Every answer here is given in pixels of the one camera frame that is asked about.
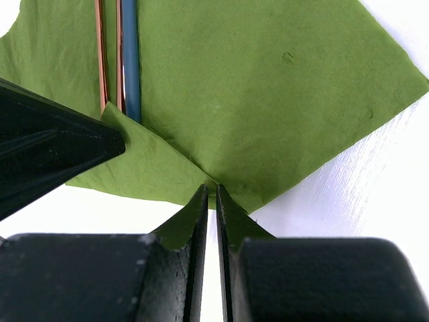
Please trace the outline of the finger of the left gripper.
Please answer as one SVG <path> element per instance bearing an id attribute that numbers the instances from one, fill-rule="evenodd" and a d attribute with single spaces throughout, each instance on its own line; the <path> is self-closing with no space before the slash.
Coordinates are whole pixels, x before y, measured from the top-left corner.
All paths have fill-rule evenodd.
<path id="1" fill-rule="evenodd" d="M 125 152 L 121 133 L 1 80 L 1 218 Z"/>

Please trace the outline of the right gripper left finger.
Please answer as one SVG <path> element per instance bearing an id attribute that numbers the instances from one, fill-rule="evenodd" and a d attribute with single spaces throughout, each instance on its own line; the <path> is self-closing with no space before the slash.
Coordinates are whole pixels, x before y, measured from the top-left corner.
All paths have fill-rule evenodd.
<path id="1" fill-rule="evenodd" d="M 2 321 L 198 321 L 208 188 L 147 234 L 23 233 L 1 244 Z"/>

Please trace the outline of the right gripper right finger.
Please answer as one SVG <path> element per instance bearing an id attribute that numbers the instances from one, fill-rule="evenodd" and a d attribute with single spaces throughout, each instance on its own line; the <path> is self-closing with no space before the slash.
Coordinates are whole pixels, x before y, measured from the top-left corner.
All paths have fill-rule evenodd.
<path id="1" fill-rule="evenodd" d="M 421 321 L 422 292 L 380 238 L 278 238 L 217 188 L 225 321 Z"/>

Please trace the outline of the copper fork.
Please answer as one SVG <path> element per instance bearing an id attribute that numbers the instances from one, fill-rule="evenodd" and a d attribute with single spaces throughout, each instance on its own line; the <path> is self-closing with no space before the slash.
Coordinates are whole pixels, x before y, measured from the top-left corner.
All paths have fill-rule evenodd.
<path id="1" fill-rule="evenodd" d="M 122 8 L 121 0 L 116 0 L 116 71 L 117 71 L 117 108 L 125 113 L 125 94 L 123 76 L 123 32 L 122 32 Z"/>

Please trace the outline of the green paper napkin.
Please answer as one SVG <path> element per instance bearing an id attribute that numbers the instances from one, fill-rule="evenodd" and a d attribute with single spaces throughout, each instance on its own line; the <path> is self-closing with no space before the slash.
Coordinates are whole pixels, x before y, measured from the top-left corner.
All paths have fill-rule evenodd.
<path id="1" fill-rule="evenodd" d="M 183 205 L 218 184 L 253 212 L 428 92 L 359 1 L 138 1 L 142 120 L 100 107 L 95 4 L 22 1 L 1 77 L 121 130 L 70 181 Z"/>

